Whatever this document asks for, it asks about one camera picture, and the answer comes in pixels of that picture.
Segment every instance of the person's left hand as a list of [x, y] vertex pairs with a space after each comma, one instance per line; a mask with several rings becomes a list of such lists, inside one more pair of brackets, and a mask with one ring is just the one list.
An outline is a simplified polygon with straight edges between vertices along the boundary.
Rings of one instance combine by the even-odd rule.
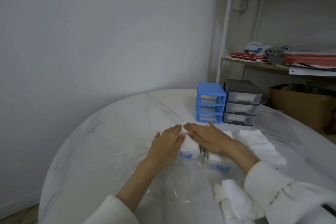
[[158, 132], [152, 142], [145, 160], [155, 165], [156, 168], [162, 168], [171, 165], [184, 141], [186, 135], [180, 134], [182, 125], [175, 125], [166, 129], [162, 134]]

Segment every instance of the blue plastic organizer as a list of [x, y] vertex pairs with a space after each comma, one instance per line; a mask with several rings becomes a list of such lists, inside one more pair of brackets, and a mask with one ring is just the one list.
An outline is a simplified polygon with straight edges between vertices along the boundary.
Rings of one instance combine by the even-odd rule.
[[219, 83], [199, 82], [196, 97], [196, 121], [222, 123], [226, 93]]

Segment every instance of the transparent drawer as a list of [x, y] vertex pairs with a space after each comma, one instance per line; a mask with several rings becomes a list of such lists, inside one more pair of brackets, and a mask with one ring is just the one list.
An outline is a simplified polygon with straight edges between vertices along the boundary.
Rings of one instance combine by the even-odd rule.
[[251, 115], [257, 114], [257, 109], [259, 105], [245, 105], [245, 104], [237, 104], [237, 103], [226, 103], [225, 112], [229, 113], [246, 113]]
[[227, 100], [229, 102], [245, 102], [250, 104], [260, 103], [262, 94], [252, 94], [252, 93], [241, 93], [229, 91]]
[[206, 169], [230, 171], [237, 166], [229, 157], [221, 156], [221, 160], [211, 160], [209, 159], [209, 155], [207, 151], [203, 163], [203, 167]]
[[180, 156], [202, 164], [204, 152], [180, 151]]
[[254, 116], [224, 113], [223, 122], [234, 125], [253, 126]]

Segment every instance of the baseboard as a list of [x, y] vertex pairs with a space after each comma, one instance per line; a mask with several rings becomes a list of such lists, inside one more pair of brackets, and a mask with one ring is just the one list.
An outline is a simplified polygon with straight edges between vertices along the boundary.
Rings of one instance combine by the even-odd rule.
[[41, 190], [0, 206], [0, 220], [40, 202]]

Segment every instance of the shelf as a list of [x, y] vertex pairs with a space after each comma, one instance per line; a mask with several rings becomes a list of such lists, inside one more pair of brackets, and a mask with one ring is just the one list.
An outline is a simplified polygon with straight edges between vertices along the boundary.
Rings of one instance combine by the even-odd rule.
[[[267, 64], [258, 64], [258, 63], [252, 63], [252, 62], [245, 62], [245, 61], [240, 61], [240, 60], [233, 60], [233, 59], [228, 59], [228, 58], [224, 58], [222, 57], [222, 61], [229, 61], [229, 62], [233, 62], [233, 63], [239, 63], [239, 64], [243, 64], [246, 66], [251, 66], [251, 67], [257, 67], [257, 68], [264, 68], [264, 69], [271, 69], [271, 70], [275, 70], [275, 71], [286, 71], [286, 75], [288, 74], [288, 70], [286, 68], [282, 68], [282, 67], [277, 67], [274, 65], [271, 65], [269, 63]], [[309, 77], [309, 78], [330, 78], [333, 82], [336, 78], [336, 76], [316, 76], [316, 75], [290, 75], [290, 76], [302, 76], [302, 77]]]

